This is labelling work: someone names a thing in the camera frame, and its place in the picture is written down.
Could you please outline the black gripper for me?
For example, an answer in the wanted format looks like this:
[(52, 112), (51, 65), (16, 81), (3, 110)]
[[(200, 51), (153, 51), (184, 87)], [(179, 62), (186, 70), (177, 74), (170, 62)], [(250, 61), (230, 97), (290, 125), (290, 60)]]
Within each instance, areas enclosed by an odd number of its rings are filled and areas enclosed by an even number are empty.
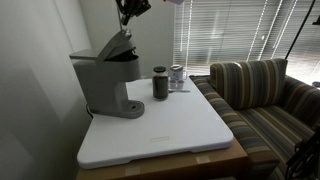
[(140, 16), (151, 8), (148, 0), (115, 0), (123, 14), (121, 24), (127, 26), (132, 16)]

